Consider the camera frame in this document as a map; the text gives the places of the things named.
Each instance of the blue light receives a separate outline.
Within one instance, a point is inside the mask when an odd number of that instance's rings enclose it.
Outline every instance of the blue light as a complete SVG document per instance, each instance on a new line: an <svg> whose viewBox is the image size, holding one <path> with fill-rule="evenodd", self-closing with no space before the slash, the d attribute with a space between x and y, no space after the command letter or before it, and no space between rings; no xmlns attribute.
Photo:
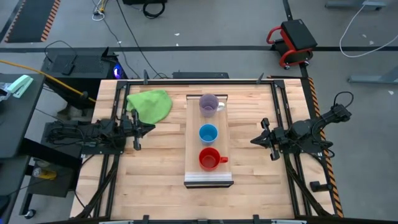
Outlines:
<svg viewBox="0 0 398 224"><path fill-rule="evenodd" d="M113 68L113 76L116 79L122 78L122 66L120 66L120 64L118 64L118 63Z"/></svg>

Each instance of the blue cup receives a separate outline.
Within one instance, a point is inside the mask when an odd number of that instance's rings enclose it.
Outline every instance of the blue cup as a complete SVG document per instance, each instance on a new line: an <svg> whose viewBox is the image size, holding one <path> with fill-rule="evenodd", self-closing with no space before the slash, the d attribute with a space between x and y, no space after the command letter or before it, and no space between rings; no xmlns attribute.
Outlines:
<svg viewBox="0 0 398 224"><path fill-rule="evenodd" d="M212 124L204 124L199 129L199 137L204 145L209 146L217 139L218 130Z"/></svg>

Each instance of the white cable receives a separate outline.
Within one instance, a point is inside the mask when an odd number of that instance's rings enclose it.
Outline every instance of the white cable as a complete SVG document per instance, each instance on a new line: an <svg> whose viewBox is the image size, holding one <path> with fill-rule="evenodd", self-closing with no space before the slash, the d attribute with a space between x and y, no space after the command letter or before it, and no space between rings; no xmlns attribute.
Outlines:
<svg viewBox="0 0 398 224"><path fill-rule="evenodd" d="M93 15L92 15L91 18L92 18L94 21L102 21L103 19L105 19L105 14L103 14L100 10L98 10L98 6L100 5L101 1L102 1L102 0L99 0L98 3L97 3L97 5L96 5L96 6L94 7L94 9L93 9ZM95 18L94 18L95 13L98 13L99 15L101 15L101 18L95 19Z"/></svg>
<svg viewBox="0 0 398 224"><path fill-rule="evenodd" d="M387 45L393 43L393 42L398 38L398 35L396 35L390 42L384 44L383 46L381 46L381 47L379 47L379 48L376 48L376 49L374 49L374 50L371 50L371 51L369 51L369 52L360 54L360 55L347 55L347 54L345 54L345 53L343 52L343 49L341 48L341 41L343 40L344 36L346 35L347 30L348 30L348 28L350 27L350 25L353 23L355 17L356 17L356 16L362 11L362 9L366 6L365 3L366 3L366 2L363 2L362 8L355 14L355 16L352 18L351 22L349 22L349 24L348 24L346 30L344 31L344 34L343 34L343 35L341 36L341 38L340 38L340 43L339 43L340 51L341 51L341 53L342 53L344 56L349 57L349 58L362 57L362 56L365 56L365 55L370 54L370 53L372 53L372 52L375 52L375 51L377 51L377 50L380 50L380 49L382 49L383 47L385 47L385 46L387 46Z"/></svg>
<svg viewBox="0 0 398 224"><path fill-rule="evenodd" d="M93 16L91 17L94 21L102 21L103 19L105 19L105 14L103 14L102 12L99 12L98 11L98 13L102 16L100 19L94 19L94 14L93 14Z"/></svg>

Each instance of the cup handle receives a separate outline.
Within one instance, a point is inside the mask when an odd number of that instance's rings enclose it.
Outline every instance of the cup handle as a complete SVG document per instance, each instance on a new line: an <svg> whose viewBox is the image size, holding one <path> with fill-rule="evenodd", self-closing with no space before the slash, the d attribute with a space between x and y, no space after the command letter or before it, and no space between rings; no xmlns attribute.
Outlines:
<svg viewBox="0 0 398 224"><path fill-rule="evenodd" d="M220 163L228 162L228 157L221 157Z"/></svg>
<svg viewBox="0 0 398 224"><path fill-rule="evenodd" d="M218 103L218 107L217 107L217 111L222 111L224 108L225 108L225 103L219 102Z"/></svg>

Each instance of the wheel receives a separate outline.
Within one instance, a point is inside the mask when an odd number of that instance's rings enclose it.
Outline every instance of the wheel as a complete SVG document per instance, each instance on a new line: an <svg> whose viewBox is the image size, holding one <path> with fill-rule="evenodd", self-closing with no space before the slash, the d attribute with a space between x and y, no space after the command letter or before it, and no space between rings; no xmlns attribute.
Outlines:
<svg viewBox="0 0 398 224"><path fill-rule="evenodd" d="M36 214L36 210L29 209L29 211L27 211L27 213L26 213L26 215L24 215L24 217L26 219L31 219L31 218L33 218L35 216L35 214Z"/></svg>

